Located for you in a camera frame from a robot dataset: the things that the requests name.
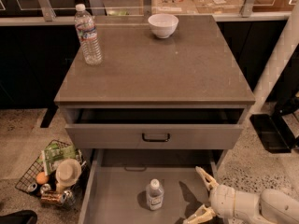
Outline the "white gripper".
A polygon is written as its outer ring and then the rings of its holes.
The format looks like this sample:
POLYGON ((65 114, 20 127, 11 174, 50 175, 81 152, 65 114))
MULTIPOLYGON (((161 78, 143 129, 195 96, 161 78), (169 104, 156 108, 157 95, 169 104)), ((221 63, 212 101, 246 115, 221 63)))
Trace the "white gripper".
POLYGON ((260 215, 258 194, 219 185, 216 179, 202 167, 196 166, 195 171, 203 179, 206 188, 210 190, 209 200, 212 208, 202 204, 183 221, 183 224, 205 223, 213 219, 216 214, 225 219, 237 218, 253 224, 255 218, 260 215))

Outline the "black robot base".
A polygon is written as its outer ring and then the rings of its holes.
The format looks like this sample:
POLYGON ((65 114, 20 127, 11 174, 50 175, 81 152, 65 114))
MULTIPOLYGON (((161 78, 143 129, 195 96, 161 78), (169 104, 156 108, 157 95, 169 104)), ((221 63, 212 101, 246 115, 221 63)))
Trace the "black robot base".
POLYGON ((299 96, 294 94, 283 104, 276 103, 274 112, 249 118, 263 147, 270 153, 289 153, 299 149, 299 96))

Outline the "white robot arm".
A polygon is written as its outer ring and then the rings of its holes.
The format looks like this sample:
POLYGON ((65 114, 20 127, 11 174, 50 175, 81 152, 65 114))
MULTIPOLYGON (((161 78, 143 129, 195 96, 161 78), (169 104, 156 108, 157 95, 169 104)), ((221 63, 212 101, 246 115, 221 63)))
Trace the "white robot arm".
MULTIPOLYGON (((262 108, 271 90, 299 44, 299 3, 276 43, 272 54, 254 89, 256 102, 251 112, 262 108)), ((299 224, 299 202, 276 189, 260 194, 238 191, 217 183, 203 168, 196 167, 209 191, 210 206, 200 206, 183 224, 202 224, 213 217, 241 219, 248 224, 299 224)))

